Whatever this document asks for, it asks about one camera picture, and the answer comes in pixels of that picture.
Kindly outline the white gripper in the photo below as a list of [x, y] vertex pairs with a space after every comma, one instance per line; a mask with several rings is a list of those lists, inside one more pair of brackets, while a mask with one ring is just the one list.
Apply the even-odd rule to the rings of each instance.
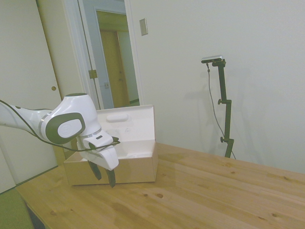
[[89, 166], [97, 178], [101, 180], [102, 175], [98, 165], [105, 168], [110, 186], [113, 188], [116, 185], [115, 169], [119, 160], [114, 146], [119, 141], [113, 140], [78, 140], [77, 147], [80, 155], [88, 160]]

